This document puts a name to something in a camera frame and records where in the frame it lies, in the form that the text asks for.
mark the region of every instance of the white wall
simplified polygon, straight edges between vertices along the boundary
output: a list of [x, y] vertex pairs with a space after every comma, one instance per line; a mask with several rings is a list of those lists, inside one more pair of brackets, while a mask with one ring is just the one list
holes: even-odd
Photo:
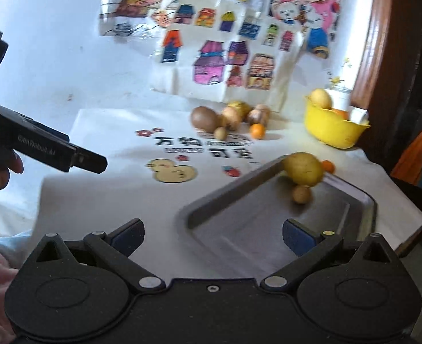
[[[148, 40], [127, 43], [98, 37], [99, 3], [100, 0], [0, 0], [0, 30], [10, 45], [0, 67], [1, 105], [64, 133], [70, 131], [81, 108], [189, 107], [189, 100], [148, 89], [152, 48]], [[354, 57], [361, 56], [371, 0], [342, 0], [342, 5], [330, 61], [302, 54], [294, 71], [284, 107], [291, 120], [301, 120], [303, 96], [325, 86], [328, 68], [339, 68], [346, 55], [353, 55], [353, 62]], [[356, 11], [359, 16], [353, 18]], [[0, 214], [7, 207], [27, 220], [16, 222], [15, 226], [7, 221], [0, 229], [2, 234], [31, 226], [42, 177], [51, 172], [28, 157], [24, 162], [25, 173], [13, 176], [8, 188], [0, 192]]]
[[343, 69], [342, 85], [350, 89], [354, 87], [367, 40], [372, 1], [341, 0], [341, 16], [329, 59], [317, 58], [306, 52], [301, 54], [282, 111], [288, 119], [295, 122], [303, 120], [304, 96], [328, 84], [327, 71], [340, 75], [345, 58], [350, 59], [352, 67], [345, 66]]

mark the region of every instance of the blue gripper pad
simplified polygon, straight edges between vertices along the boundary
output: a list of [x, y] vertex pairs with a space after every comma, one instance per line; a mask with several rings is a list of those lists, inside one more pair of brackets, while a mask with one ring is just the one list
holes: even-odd
[[286, 246], [298, 257], [306, 254], [321, 240], [319, 235], [314, 234], [294, 219], [288, 219], [282, 225], [282, 238]]

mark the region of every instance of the small potato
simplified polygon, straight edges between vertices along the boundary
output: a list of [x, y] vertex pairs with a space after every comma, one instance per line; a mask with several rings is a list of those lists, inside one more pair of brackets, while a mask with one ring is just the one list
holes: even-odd
[[220, 126], [214, 131], [214, 138], [217, 138], [220, 141], [225, 141], [227, 136], [228, 132], [223, 126]]
[[241, 124], [241, 117], [239, 112], [236, 111], [233, 107], [227, 106], [222, 110], [222, 116], [225, 120], [225, 126], [230, 131], [236, 131]]
[[297, 204], [307, 204], [312, 197], [311, 189], [308, 186], [298, 185], [292, 190], [292, 198]]

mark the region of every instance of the cartoon duck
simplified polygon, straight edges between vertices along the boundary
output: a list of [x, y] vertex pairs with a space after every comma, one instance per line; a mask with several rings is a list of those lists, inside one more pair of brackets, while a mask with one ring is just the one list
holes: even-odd
[[165, 183], [187, 182], [197, 176], [195, 168], [189, 165], [175, 165], [169, 159], [154, 159], [146, 167], [154, 172], [155, 180]]

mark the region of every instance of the brown wooden edge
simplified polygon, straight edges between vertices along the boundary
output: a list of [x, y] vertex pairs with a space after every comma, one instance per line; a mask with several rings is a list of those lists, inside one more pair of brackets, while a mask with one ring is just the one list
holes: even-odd
[[367, 42], [351, 94], [351, 104], [361, 109], [368, 110], [378, 79], [386, 46], [391, 7], [392, 0], [373, 0]]

